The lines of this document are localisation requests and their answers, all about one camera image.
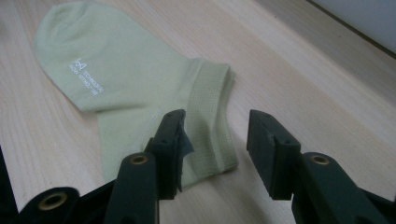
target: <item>black object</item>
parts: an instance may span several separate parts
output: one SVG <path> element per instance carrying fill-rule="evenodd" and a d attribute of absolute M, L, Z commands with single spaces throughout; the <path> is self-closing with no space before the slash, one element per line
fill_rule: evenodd
<path fill-rule="evenodd" d="M 124 158 L 114 181 L 82 197 L 73 188 L 46 190 L 35 196 L 20 213 L 1 154 L 0 223 L 159 223 L 158 201 L 175 198 L 177 187 L 180 187 L 183 157 L 192 152 L 183 129 L 184 118 L 185 111 L 181 109 L 166 114 L 145 152 Z"/>
<path fill-rule="evenodd" d="M 341 166 L 300 143 L 271 115 L 251 110 L 247 151 L 269 195 L 290 200 L 299 223 L 396 223 L 396 202 L 358 188 Z"/>

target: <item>light green sock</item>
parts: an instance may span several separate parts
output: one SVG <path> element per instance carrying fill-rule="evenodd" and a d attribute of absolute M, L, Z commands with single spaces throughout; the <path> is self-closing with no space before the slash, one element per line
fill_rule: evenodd
<path fill-rule="evenodd" d="M 35 53 L 78 109 L 97 113 L 107 181 L 125 156 L 144 149 L 163 115 L 180 108 L 194 147 L 183 186 L 237 165 L 225 114 L 229 65 L 187 59 L 126 14 L 94 2 L 52 7 L 37 29 Z"/>

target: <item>wooden table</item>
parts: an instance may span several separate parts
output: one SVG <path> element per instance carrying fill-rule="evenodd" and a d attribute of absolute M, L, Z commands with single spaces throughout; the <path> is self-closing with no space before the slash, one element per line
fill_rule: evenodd
<path fill-rule="evenodd" d="M 17 204 L 60 186 L 103 185 L 97 119 L 47 79 L 35 29 L 65 1 L 0 1 L 0 144 Z M 238 168 L 174 201 L 161 223 L 293 223 L 273 202 L 246 152 L 248 112 L 274 115 L 302 152 L 335 158 L 363 189 L 396 192 L 396 61 L 304 0 L 103 0 L 188 57 L 236 73 L 227 118 Z"/>

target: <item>light wood surface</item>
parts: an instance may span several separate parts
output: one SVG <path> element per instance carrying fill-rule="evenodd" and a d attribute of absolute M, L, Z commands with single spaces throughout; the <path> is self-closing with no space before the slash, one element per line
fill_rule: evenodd
<path fill-rule="evenodd" d="M 18 207 L 60 186 L 104 184 L 97 120 L 39 67 L 35 29 L 64 1 L 0 1 L 0 144 Z M 229 63 L 238 168 L 161 202 L 161 223 L 294 223 L 246 152 L 248 112 L 274 115 L 302 151 L 335 158 L 363 189 L 396 193 L 396 61 L 304 0 L 103 0 L 188 57 Z"/>

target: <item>sock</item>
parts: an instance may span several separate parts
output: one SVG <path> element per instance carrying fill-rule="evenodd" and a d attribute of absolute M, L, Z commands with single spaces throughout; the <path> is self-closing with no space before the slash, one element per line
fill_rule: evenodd
<path fill-rule="evenodd" d="M 194 147 L 183 187 L 237 165 L 225 114 L 229 65 L 185 58 L 123 12 L 91 1 L 52 7 L 35 54 L 79 110 L 97 113 L 106 181 L 124 157 L 144 150 L 164 114 L 180 108 Z"/>

